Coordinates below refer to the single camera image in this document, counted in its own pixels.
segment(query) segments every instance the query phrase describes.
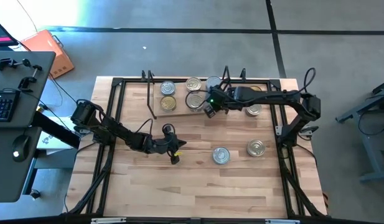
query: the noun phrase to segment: can lid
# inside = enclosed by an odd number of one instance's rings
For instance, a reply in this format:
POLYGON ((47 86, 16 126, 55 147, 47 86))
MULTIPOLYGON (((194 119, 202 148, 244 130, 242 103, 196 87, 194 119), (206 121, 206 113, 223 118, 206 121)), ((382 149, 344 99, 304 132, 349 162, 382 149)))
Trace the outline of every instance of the can lid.
POLYGON ((189 78, 186 80, 186 88, 189 90, 199 90, 202 86, 202 82, 195 77, 189 78))
POLYGON ((186 100, 186 103, 191 108, 198 108, 203 103, 203 98, 200 95, 189 96, 186 100))
POLYGON ((209 77, 206 81, 205 81, 205 86, 207 87, 207 90, 211 87, 211 86, 215 86, 215 85, 219 85, 221 84, 221 79, 219 77, 209 77))
POLYGON ((265 145, 260 140, 251 140, 247 145, 247 152, 254 157, 262 156, 265 152, 265 145))
POLYGON ((226 164, 229 161, 230 153, 225 147, 218 147, 214 149, 212 153, 212 158, 216 164, 222 165, 226 164))
POLYGON ((160 105, 164 110, 173 110, 176 107, 177 102, 174 97, 165 96, 161 98, 160 105))
POLYGON ((255 91, 262 91, 261 87, 259 86, 250 86, 250 88, 252 88, 255 91))
POLYGON ((160 90, 163 95, 171 95, 175 92, 175 83, 172 81, 164 81, 160 85, 160 90))
POLYGON ((252 105, 247 108, 247 112, 252 115, 259 115, 261 113, 261 105, 252 105))

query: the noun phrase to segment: wooden table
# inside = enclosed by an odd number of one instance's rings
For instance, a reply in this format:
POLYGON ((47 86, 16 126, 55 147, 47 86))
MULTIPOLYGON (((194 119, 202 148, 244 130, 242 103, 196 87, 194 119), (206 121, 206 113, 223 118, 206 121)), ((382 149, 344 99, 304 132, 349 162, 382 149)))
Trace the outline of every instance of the wooden table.
MULTIPOLYGON (((112 78, 96 78, 92 102, 104 109, 112 78)), ((281 86, 296 90, 297 81, 281 79, 281 86)), ((146 106, 147 97, 145 83, 126 84, 121 122, 132 131, 151 118, 146 106)), ((286 114, 290 122, 296 112, 287 106, 286 114)), ((165 123, 172 123, 178 138, 187 141, 180 149, 183 152, 180 162, 171 165, 166 154, 146 155, 132 151, 118 139, 105 216, 286 218, 268 105, 263 105, 262 113, 256 118, 239 111, 230 111, 228 116, 218 114, 212 119, 204 114, 158 118, 153 124, 154 138, 162 137, 161 127, 165 123), (246 145, 252 139, 264 142, 266 152, 263 156, 247 154, 246 145), (212 149, 218 146, 225 146, 230 151, 230 162, 226 165, 216 165, 212 160, 212 149)), ((145 125, 142 131, 148 132, 148 129, 149 125, 145 125)), ((82 145, 89 144, 90 139, 91 136, 85 137, 82 145)), ((298 139, 298 143, 311 150, 310 142, 298 139)), ((97 149, 94 145, 77 156, 67 192, 69 209, 91 184, 97 149)), ((298 147, 294 148, 294 156, 301 188, 317 209, 326 213, 314 158, 298 147)), ((97 190, 94 211, 100 190, 97 190)), ((293 191, 291 195, 294 211, 297 211, 293 191)))

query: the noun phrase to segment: cardboard box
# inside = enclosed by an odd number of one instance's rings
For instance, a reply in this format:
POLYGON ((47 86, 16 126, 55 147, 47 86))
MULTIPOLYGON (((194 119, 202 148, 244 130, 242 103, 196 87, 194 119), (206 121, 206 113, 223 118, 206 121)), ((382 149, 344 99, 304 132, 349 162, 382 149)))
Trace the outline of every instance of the cardboard box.
POLYGON ((63 44, 48 30, 42 30, 21 42, 31 51, 54 51, 56 53, 54 64, 50 70, 54 78, 74 68, 72 61, 63 50, 63 44))

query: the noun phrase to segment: tin can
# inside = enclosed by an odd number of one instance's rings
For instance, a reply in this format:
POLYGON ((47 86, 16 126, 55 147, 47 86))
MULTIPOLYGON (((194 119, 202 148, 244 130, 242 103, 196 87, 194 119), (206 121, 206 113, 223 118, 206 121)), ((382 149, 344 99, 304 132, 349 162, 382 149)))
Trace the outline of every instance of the tin can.
POLYGON ((209 77, 205 81, 205 89, 209 91, 211 86, 219 85, 221 84, 221 81, 222 80, 219 77, 209 77))
POLYGON ((200 95, 191 95, 186 99, 187 106, 193 112, 199 112, 203 108, 204 99, 200 95))
POLYGON ((225 147, 218 147, 212 152, 212 159, 218 165, 226 164, 230 159, 230 153, 225 147))
POLYGON ((164 81, 160 85, 160 90, 164 96, 172 96, 175 94, 175 83, 172 81, 164 81))
POLYGON ((249 107, 245 108, 244 111, 246 112, 247 116, 255 117, 261 113, 262 106, 261 105, 249 106, 249 107))
POLYGON ((201 87, 202 82, 198 78, 192 77, 186 80, 187 91, 199 90, 201 87))
POLYGON ((251 140, 247 145, 247 152, 253 157, 262 156, 265 152, 265 145, 260 140, 251 140))
POLYGON ((259 86, 250 86, 255 91, 262 91, 262 89, 259 86))
POLYGON ((160 106, 165 112, 171 112, 177 107, 177 101, 172 96, 165 96, 161 98, 160 106))

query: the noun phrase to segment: gray floor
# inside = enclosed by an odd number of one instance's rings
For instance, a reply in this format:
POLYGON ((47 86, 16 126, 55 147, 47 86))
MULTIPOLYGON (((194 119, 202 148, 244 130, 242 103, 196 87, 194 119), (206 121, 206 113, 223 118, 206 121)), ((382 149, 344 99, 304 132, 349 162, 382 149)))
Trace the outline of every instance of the gray floor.
MULTIPOLYGON (((265 0, 61 1, 55 10, 69 9, 63 17, 48 16, 50 11, 21 2, 37 26, 269 28, 265 0)), ((44 8, 56 1, 31 2, 44 8)), ((279 29, 384 30, 384 0, 272 0, 272 5, 279 29)), ((229 65, 234 77, 242 68, 248 77, 279 74, 271 35, 266 34, 55 35, 76 66, 58 79, 74 98, 89 98, 98 75, 140 75, 149 69, 164 76, 209 76, 221 74, 229 65)), ((372 171, 366 152, 354 124, 334 120, 384 82, 384 36, 281 35, 279 41, 288 78, 297 78, 301 86, 305 71, 317 69, 308 90, 322 100, 322 118, 315 122, 320 128, 312 144, 322 188, 330 197, 330 214, 384 223, 384 182, 358 181, 372 171)), ((54 111, 68 116, 75 105, 63 97, 63 105, 54 111)), ((52 83, 48 82, 42 100, 60 104, 52 83)), ((59 214, 69 180, 70 172, 41 172, 35 188, 44 197, 0 204, 0 219, 59 214)))

